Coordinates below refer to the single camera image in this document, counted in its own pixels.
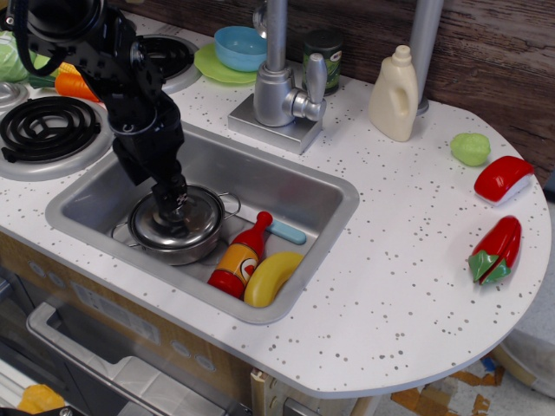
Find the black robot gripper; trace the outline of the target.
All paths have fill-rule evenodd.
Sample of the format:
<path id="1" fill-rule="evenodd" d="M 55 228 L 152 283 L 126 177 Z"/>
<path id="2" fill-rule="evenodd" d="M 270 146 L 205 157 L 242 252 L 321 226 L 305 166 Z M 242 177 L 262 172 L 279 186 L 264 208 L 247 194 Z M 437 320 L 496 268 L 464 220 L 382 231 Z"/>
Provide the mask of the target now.
<path id="1" fill-rule="evenodd" d="M 154 179 L 160 218 L 182 219 L 187 183 L 177 161 L 184 143 L 177 105 L 165 93 L 154 101 L 117 94 L 106 99 L 106 107 L 115 135 L 113 150 L 128 177 L 136 185 Z"/>

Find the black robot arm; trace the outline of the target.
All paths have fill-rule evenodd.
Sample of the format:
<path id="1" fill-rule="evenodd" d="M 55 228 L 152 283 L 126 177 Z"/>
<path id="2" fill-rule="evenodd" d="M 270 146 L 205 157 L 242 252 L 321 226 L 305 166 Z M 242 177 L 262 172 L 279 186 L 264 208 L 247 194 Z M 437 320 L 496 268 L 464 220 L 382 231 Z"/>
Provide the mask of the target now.
<path id="1" fill-rule="evenodd" d="M 136 185 L 153 179 L 160 217 L 180 221 L 187 201 L 177 160 L 180 111 L 130 22 L 106 1 L 10 1 L 6 16 L 31 74 L 49 75 L 63 62 L 75 66 L 106 106 L 113 149 L 128 177 Z"/>

